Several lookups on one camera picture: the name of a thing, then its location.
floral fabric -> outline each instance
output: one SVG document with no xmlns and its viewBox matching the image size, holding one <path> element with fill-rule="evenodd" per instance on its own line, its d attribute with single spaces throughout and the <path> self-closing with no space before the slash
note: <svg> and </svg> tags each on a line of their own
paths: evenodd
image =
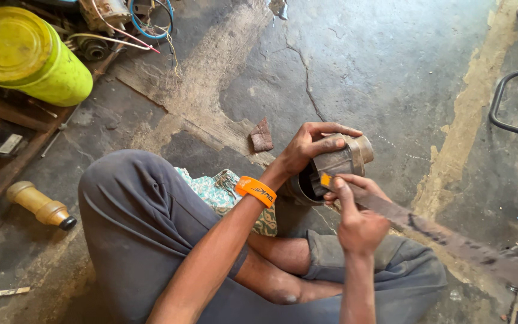
<svg viewBox="0 0 518 324">
<path fill-rule="evenodd" d="M 213 178 L 202 176 L 197 179 L 191 178 L 186 169 L 175 168 L 175 170 L 189 187 L 221 217 L 227 214 L 242 197 L 235 191 L 239 177 L 229 169 L 221 171 Z M 266 236 L 277 235 L 275 204 L 261 212 L 252 231 Z"/>
</svg>

knee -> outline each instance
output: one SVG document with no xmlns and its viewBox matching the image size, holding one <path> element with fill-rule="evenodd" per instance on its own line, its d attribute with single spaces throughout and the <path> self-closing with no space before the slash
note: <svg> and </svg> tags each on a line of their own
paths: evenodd
<svg viewBox="0 0 518 324">
<path fill-rule="evenodd" d="M 445 266 L 437 257 L 432 248 L 421 243 L 400 238 L 401 244 L 392 261 L 405 261 L 411 272 L 419 275 L 423 285 L 438 286 L 440 289 L 447 285 Z"/>
<path fill-rule="evenodd" d="M 441 286 L 441 288 L 447 285 L 447 273 L 445 272 L 445 266 L 442 264 L 439 257 L 435 254 L 432 248 L 427 247 L 424 252 L 424 268 L 427 274 L 427 279 L 432 285 Z"/>
<path fill-rule="evenodd" d="M 146 170 L 151 161 L 163 158 L 148 151 L 125 149 L 112 152 L 93 162 L 79 180 L 79 189 L 88 190 L 97 186 L 109 187 L 114 181 L 124 180 L 126 176 Z"/>
</svg>

yellow lid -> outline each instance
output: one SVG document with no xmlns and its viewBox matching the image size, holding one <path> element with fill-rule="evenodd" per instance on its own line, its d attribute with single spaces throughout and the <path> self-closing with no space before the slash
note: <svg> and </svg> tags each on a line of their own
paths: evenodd
<svg viewBox="0 0 518 324">
<path fill-rule="evenodd" d="M 0 82 L 38 72 L 51 50 L 52 36 L 41 18 L 18 7 L 0 7 Z"/>
</svg>

black cap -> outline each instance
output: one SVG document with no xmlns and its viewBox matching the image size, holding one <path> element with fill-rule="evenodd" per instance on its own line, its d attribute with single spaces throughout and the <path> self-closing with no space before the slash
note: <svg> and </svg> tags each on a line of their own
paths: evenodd
<svg viewBox="0 0 518 324">
<path fill-rule="evenodd" d="M 69 217 L 65 218 L 61 222 L 61 224 L 59 224 L 59 228 L 62 229 L 63 231 L 69 231 L 70 229 L 74 228 L 76 224 L 77 224 L 76 218 L 73 216 L 69 216 Z"/>
</svg>

metal strip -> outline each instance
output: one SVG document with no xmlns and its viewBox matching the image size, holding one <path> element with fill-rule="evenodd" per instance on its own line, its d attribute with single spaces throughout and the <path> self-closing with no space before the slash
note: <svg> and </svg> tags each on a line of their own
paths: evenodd
<svg viewBox="0 0 518 324">
<path fill-rule="evenodd" d="M 327 186 L 323 183 L 321 185 L 334 191 L 333 183 L 334 181 L 331 180 L 327 182 Z M 445 226 L 417 216 L 396 203 L 388 202 L 353 184 L 348 183 L 348 185 L 353 191 L 355 202 L 359 205 L 383 215 L 402 228 L 423 234 L 456 257 L 464 259 L 493 276 L 518 287 L 517 258 L 501 255 L 495 249 L 465 238 Z"/>
</svg>

